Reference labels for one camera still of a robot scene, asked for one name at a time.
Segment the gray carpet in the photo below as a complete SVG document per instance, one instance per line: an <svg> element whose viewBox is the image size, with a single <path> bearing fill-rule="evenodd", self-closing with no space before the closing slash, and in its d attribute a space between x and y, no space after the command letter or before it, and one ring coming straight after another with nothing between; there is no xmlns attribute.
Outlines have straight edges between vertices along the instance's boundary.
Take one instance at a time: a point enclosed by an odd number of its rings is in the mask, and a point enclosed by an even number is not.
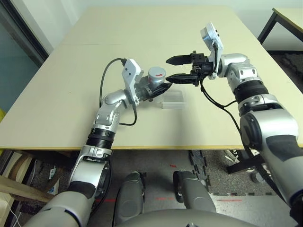
<svg viewBox="0 0 303 227"><path fill-rule="evenodd" d="M303 53L272 54L271 57L303 93Z"/></svg>

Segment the black ribbed joint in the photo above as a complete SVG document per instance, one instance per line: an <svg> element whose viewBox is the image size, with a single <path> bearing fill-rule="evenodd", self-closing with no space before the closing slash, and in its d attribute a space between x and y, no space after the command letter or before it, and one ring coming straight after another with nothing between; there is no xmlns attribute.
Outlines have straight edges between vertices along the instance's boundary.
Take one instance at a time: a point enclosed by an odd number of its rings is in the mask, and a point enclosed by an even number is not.
<svg viewBox="0 0 303 227"><path fill-rule="evenodd" d="M237 103L240 103L252 96L268 94L268 90L261 80L251 80L237 86L233 93Z"/></svg>
<svg viewBox="0 0 303 227"><path fill-rule="evenodd" d="M115 133L106 129L92 128L86 145L111 149Z"/></svg>

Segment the clear plastic container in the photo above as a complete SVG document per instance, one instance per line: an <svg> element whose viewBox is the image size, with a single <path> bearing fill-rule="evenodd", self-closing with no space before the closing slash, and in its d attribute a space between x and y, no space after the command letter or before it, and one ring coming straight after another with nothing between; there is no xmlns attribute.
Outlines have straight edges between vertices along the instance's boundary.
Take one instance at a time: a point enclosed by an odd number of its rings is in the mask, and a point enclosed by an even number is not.
<svg viewBox="0 0 303 227"><path fill-rule="evenodd" d="M162 109L185 109L186 100L184 91L179 89L168 90L163 94Z"/></svg>

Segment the white wall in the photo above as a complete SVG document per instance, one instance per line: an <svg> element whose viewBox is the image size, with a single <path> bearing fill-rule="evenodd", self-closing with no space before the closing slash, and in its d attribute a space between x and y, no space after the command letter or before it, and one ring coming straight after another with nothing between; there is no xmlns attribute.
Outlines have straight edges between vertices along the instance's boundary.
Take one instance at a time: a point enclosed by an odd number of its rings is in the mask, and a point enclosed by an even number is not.
<svg viewBox="0 0 303 227"><path fill-rule="evenodd" d="M302 0L11 0L50 53L89 6L104 5L228 5L257 37L273 7L303 7ZM264 42L268 50L303 50L303 43L280 25Z"/></svg>

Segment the metal table frame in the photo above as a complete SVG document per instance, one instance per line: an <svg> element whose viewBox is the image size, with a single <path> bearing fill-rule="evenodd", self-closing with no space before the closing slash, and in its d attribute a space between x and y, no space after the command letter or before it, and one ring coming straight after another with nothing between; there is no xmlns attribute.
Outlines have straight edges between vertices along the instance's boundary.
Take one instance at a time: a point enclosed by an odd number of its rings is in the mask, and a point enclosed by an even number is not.
<svg viewBox="0 0 303 227"><path fill-rule="evenodd" d="M265 27L263 28L262 32L260 33L260 35L258 37L258 40L260 41L261 44L265 41L268 34L271 32L271 30L275 26L276 22L278 22L280 25L285 27L288 31L290 31L293 35L295 35L298 39L300 39L303 42L302 30L298 29L297 27L295 27L294 25L289 23L289 21L285 20L285 18L280 16L274 10L273 14L271 15L270 19L268 20L268 22L266 23Z"/></svg>

